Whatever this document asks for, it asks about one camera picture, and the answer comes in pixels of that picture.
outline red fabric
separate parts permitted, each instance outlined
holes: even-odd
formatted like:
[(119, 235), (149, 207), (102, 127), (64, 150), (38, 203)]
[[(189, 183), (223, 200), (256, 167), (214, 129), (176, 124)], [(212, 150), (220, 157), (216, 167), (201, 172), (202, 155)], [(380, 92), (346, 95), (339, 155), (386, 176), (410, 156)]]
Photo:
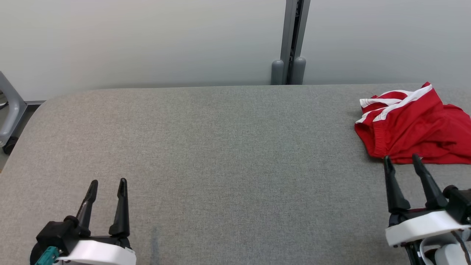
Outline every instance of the red fabric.
[(390, 91), (360, 100), (363, 116), (355, 131), (372, 157), (393, 163), (471, 164), (471, 118), (462, 109), (443, 105), (430, 83), (421, 89)]

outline caster wheel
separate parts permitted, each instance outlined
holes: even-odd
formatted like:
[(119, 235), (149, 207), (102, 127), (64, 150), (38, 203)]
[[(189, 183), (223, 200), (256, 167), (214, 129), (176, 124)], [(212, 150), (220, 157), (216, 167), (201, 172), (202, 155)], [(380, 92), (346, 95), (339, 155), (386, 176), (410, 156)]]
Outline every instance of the caster wheel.
[(11, 154), (11, 151), (13, 151), (17, 141), (18, 137), (10, 137), (10, 139), (7, 141), (7, 144), (2, 147), (3, 152), (7, 155)]

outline white wall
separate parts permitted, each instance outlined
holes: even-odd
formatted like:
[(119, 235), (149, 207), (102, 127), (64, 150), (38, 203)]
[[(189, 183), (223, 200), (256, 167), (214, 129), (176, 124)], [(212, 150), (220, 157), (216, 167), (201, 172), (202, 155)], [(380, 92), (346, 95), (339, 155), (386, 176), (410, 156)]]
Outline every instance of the white wall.
[(24, 100), (95, 88), (269, 84), (285, 0), (3, 0), (0, 71)]
[(466, 82), (469, 0), (311, 0), (304, 84)]

